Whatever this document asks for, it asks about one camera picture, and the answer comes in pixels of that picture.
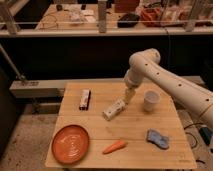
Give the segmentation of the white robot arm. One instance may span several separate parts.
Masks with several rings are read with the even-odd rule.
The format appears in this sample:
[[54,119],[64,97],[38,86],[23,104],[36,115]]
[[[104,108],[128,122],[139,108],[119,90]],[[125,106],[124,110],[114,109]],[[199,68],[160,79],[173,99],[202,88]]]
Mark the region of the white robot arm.
[[213,130],[213,92],[163,69],[160,58],[154,48],[134,53],[124,77],[126,86],[138,88],[148,78]]

